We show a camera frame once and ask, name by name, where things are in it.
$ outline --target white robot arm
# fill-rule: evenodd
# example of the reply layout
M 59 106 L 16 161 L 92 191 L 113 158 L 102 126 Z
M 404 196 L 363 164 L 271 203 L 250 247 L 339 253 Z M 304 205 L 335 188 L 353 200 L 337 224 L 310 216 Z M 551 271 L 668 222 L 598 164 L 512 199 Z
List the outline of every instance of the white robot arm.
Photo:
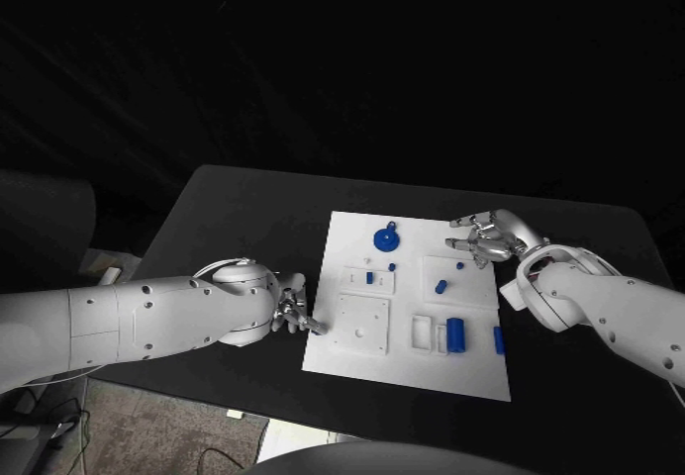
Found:
M 685 295 L 623 277 L 586 249 L 551 244 L 506 210 L 451 221 L 472 226 L 469 239 L 447 238 L 469 250 L 480 268 L 518 256 L 516 278 L 499 289 L 515 310 L 529 309 L 554 332 L 593 326 L 611 351 L 685 386 Z
M 0 295 L 0 393 L 91 366 L 159 358 L 215 341 L 244 346 L 307 317 L 304 276 L 248 259 L 224 261 L 212 283 L 196 277 Z

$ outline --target dark background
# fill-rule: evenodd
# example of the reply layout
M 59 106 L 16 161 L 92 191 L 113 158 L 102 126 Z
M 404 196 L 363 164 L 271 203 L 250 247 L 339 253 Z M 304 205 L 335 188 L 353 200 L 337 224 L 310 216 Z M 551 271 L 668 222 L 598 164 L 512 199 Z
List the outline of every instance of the dark background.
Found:
M 684 12 L 32 4 L 0 22 L 0 166 L 87 179 L 92 246 L 138 255 L 205 163 L 627 206 L 682 290 Z

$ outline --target blue block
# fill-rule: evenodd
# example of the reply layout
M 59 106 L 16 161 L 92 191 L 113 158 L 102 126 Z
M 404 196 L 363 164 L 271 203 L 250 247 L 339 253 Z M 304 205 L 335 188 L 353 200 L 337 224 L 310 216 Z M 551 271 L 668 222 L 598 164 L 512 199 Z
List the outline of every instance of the blue block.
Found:
M 447 350 L 451 353 L 467 351 L 467 337 L 464 335 L 464 321 L 447 319 Z
M 503 354 L 502 328 L 500 328 L 500 327 L 495 327 L 495 328 L 493 328 L 493 333 L 495 333 L 495 353 L 496 353 L 496 354 Z
M 436 293 L 441 294 L 447 289 L 447 280 L 441 280 L 436 286 Z

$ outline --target blue part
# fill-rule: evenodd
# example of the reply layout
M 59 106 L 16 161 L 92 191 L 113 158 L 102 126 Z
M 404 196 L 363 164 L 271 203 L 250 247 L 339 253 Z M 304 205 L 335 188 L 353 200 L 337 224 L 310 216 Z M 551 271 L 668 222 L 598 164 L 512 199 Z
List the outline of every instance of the blue part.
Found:
M 374 245 L 378 250 L 389 252 L 397 249 L 399 245 L 399 235 L 395 232 L 395 222 L 388 223 L 388 227 L 384 230 L 375 232 L 374 235 Z
M 464 321 L 461 319 L 447 319 L 447 350 L 451 353 L 464 353 L 467 351 Z
M 447 289 L 447 280 L 441 280 L 436 286 L 436 293 L 441 294 Z
M 500 328 L 500 327 L 495 327 L 495 328 L 493 328 L 493 333 L 495 333 L 495 353 L 496 353 L 496 354 L 503 354 L 502 328 Z

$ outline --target gray floor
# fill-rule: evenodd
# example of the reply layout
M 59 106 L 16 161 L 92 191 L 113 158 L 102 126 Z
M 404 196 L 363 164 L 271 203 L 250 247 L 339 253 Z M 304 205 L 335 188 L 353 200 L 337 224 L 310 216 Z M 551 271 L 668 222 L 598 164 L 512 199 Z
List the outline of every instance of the gray floor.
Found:
M 50 402 L 82 395 L 85 378 L 46 394 Z M 88 380 L 85 409 L 91 413 L 91 442 L 85 449 L 88 474 L 196 474 L 200 454 L 218 448 L 247 467 L 254 463 L 267 419 L 225 416 L 225 409 Z M 42 474 L 66 475 L 76 458 L 78 429 L 63 436 L 63 448 L 50 454 Z M 205 474 L 238 471 L 224 457 L 205 456 Z M 81 474 L 79 463 L 71 474 Z

